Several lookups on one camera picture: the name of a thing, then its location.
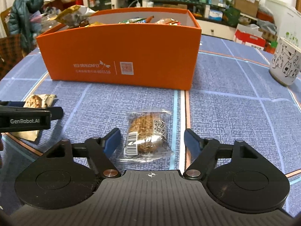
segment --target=glass cabinet door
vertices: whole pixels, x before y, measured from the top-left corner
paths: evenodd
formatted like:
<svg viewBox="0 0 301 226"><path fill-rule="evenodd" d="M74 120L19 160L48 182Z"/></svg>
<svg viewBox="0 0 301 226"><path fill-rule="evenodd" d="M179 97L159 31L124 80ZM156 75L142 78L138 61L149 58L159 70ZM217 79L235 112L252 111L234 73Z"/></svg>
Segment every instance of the glass cabinet door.
<svg viewBox="0 0 301 226"><path fill-rule="evenodd" d="M94 11L112 9L112 0L87 0L88 7Z"/></svg>

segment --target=cookie package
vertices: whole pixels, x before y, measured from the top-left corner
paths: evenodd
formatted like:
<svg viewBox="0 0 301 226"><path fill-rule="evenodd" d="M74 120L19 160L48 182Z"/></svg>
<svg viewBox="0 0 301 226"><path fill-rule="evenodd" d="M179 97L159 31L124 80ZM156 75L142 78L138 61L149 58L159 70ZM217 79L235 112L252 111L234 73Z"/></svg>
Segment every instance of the cookie package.
<svg viewBox="0 0 301 226"><path fill-rule="evenodd" d="M171 112L164 109L128 113L126 142L118 161L144 163L170 157L173 154L168 144L170 116Z"/></svg>
<svg viewBox="0 0 301 226"><path fill-rule="evenodd" d="M53 100L56 98L55 94L40 94L31 95L25 100L23 107L26 108L45 108L52 105ZM39 130L37 131L26 131L26 132L15 132L11 133L13 136L29 141L35 141L38 137Z"/></svg>

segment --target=barcode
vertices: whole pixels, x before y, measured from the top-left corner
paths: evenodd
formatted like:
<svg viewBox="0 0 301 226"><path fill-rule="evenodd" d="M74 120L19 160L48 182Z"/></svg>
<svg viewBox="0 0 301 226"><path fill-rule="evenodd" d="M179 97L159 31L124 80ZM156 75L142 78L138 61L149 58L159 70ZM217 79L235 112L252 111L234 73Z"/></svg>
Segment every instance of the barcode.
<svg viewBox="0 0 301 226"><path fill-rule="evenodd" d="M130 142L128 145L124 148L123 151L124 155L138 155L138 147L135 142Z"/></svg>
<svg viewBox="0 0 301 226"><path fill-rule="evenodd" d="M161 120L154 120L154 133L161 133L166 138L166 126L165 122Z"/></svg>
<svg viewBox="0 0 301 226"><path fill-rule="evenodd" d="M130 142L136 142L138 140L138 132L128 133L126 138L126 144L128 145Z"/></svg>
<svg viewBox="0 0 301 226"><path fill-rule="evenodd" d="M134 75L133 62L120 62L122 75Z"/></svg>

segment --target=snack bag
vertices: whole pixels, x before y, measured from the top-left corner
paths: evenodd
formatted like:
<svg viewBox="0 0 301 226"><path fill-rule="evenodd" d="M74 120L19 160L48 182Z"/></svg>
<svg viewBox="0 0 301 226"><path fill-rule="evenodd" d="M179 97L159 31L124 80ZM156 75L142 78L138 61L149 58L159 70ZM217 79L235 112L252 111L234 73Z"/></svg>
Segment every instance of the snack bag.
<svg viewBox="0 0 301 226"><path fill-rule="evenodd" d="M78 27L81 24L81 27L83 27L89 24L87 18L94 13L96 12L88 7L82 5L73 5L65 9L53 19L72 28Z"/></svg>
<svg viewBox="0 0 301 226"><path fill-rule="evenodd" d="M129 113L127 138L118 161L142 163L170 157L173 151L167 141L166 124L170 114L166 110Z"/></svg>
<svg viewBox="0 0 301 226"><path fill-rule="evenodd" d="M53 100L56 98L54 94L40 94L40 95L31 95L25 100L23 107L26 108L45 108L52 105ZM26 139L29 141L35 141L38 137L39 130L37 131L26 131L26 132L15 132L11 133L17 138Z"/></svg>
<svg viewBox="0 0 301 226"><path fill-rule="evenodd" d="M155 24L161 24L161 25L181 25L181 23L177 20L174 20L172 18L165 18L165 19L160 19L159 21L155 22Z"/></svg>
<svg viewBox="0 0 301 226"><path fill-rule="evenodd" d="M133 23L149 23L154 18L154 16L150 16L148 18L133 18L129 20L125 20L123 22L119 22L119 24L133 24Z"/></svg>

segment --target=plaid cushion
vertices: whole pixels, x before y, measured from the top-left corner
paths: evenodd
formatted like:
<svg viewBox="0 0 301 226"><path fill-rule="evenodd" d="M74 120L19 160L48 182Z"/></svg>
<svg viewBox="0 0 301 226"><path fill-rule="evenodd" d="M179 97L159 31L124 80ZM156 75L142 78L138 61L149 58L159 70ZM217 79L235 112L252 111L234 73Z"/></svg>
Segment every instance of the plaid cushion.
<svg viewBox="0 0 301 226"><path fill-rule="evenodd" d="M22 59L20 34L0 38L0 80Z"/></svg>

